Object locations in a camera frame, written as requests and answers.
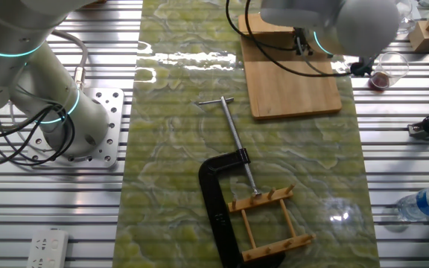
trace teal light ring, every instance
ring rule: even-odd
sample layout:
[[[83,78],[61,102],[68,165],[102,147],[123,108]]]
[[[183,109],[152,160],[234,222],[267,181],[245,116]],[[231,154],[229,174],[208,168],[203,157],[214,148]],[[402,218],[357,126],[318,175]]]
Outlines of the teal light ring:
[[[21,53],[21,54],[3,54],[3,53],[0,53],[0,57],[22,57],[22,56],[26,56],[26,55],[29,55],[29,54],[35,52],[36,50],[38,50],[41,47],[41,45],[39,45],[37,48],[35,48],[29,52]]]
[[[320,48],[320,49],[322,49],[325,53],[327,53],[327,54],[329,54],[329,55],[333,55],[332,53],[328,52],[327,50],[325,50],[325,49],[321,46],[321,44],[320,44],[319,40],[317,39],[317,33],[316,33],[316,32],[314,32],[314,40],[316,40],[316,43],[317,43],[317,45],[319,46],[319,48]]]
[[[75,108],[79,104],[79,99],[80,99],[80,90],[78,89],[77,90],[77,99],[75,100],[74,106],[71,108],[71,110],[69,112],[67,112],[67,115],[70,115],[75,110]],[[53,123],[57,123],[57,122],[61,121],[63,118],[64,117],[58,118],[58,119],[53,120],[53,121],[41,122],[41,124],[53,124]]]

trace wooden cutting board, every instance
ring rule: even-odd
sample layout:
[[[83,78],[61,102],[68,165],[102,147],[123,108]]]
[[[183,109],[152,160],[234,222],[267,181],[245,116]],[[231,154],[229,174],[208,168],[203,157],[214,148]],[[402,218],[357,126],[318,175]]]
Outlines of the wooden cutting board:
[[[250,14],[250,26],[256,39],[283,48],[293,47],[293,29],[267,24],[259,14]],[[247,34],[244,15],[239,16],[239,29]],[[251,113],[255,119],[283,118],[339,112],[340,95],[334,77],[302,77],[291,74],[269,61],[254,42],[241,37]],[[295,51],[265,51],[283,66],[316,74]],[[308,56],[311,64],[331,74],[331,61],[326,54]]]

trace wooden rack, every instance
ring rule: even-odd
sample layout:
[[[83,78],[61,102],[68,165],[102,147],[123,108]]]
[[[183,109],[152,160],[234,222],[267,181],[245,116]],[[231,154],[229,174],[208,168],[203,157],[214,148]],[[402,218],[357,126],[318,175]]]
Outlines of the wooden rack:
[[[280,190],[276,190],[275,188],[273,188],[267,194],[262,194],[258,197],[253,194],[250,198],[247,198],[245,200],[234,199],[231,203],[228,204],[229,212],[241,211],[241,214],[244,219],[244,225],[246,225],[247,234],[250,237],[252,249],[243,252],[244,261],[252,261],[257,258],[262,258],[268,255],[284,252],[289,249],[295,249],[300,246],[308,245],[311,243],[311,240],[316,237],[315,234],[303,234],[300,236],[296,236],[296,232],[294,231],[294,227],[292,226],[292,222],[290,221],[289,214],[287,213],[286,205],[284,203],[284,199],[293,196],[292,189],[294,188],[294,186],[295,185],[291,185],[287,188],[283,188]],[[281,204],[281,208],[284,212],[284,216],[286,218],[287,225],[289,226],[289,231],[292,238],[271,243],[266,246],[256,247],[254,237],[252,236],[250,223],[247,220],[246,210],[248,208],[255,208],[260,205],[266,205],[277,201],[279,201],[279,203]]]

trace robotic arm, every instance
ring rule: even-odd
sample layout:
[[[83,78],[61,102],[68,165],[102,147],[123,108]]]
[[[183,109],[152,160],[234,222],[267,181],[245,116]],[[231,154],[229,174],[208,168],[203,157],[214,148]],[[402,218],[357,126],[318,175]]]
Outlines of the robotic arm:
[[[90,153],[114,124],[106,108],[80,90],[45,39],[69,12],[93,1],[0,0],[0,108],[11,99],[34,117],[47,100],[60,103],[74,123],[74,141],[65,153],[69,159],[92,160]],[[393,0],[263,0],[261,18],[303,28],[315,51],[360,57],[380,53],[394,40],[399,24]],[[43,121],[40,129],[48,146],[62,147],[67,129],[61,116],[51,111]]]
[[[303,28],[316,52],[358,57],[379,54],[400,23],[393,0],[263,0],[261,18]]]
[[[69,12],[93,0],[0,0],[0,108],[31,55]]]

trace bolt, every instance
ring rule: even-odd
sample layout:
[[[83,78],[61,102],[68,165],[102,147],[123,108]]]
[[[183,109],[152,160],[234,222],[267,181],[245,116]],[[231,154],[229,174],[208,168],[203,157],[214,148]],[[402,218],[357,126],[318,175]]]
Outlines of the bolt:
[[[229,129],[231,130],[232,137],[235,139],[236,147],[239,150],[241,150],[241,149],[243,149],[243,145],[241,144],[241,140],[239,139],[238,131],[236,130],[235,122],[232,120],[231,112],[229,111],[229,108],[228,108],[228,102],[231,102],[233,100],[234,100],[234,98],[225,99],[224,96],[221,96],[220,100],[204,101],[204,102],[198,103],[198,105],[205,105],[205,104],[210,104],[210,103],[220,103],[221,102],[224,115],[226,116],[226,119],[228,119],[228,125],[229,125]],[[256,187],[256,183],[254,182],[254,178],[252,177],[250,165],[247,163],[244,164],[244,170],[246,171],[247,178],[250,181],[253,193],[255,194],[256,197],[260,197],[261,192]]]

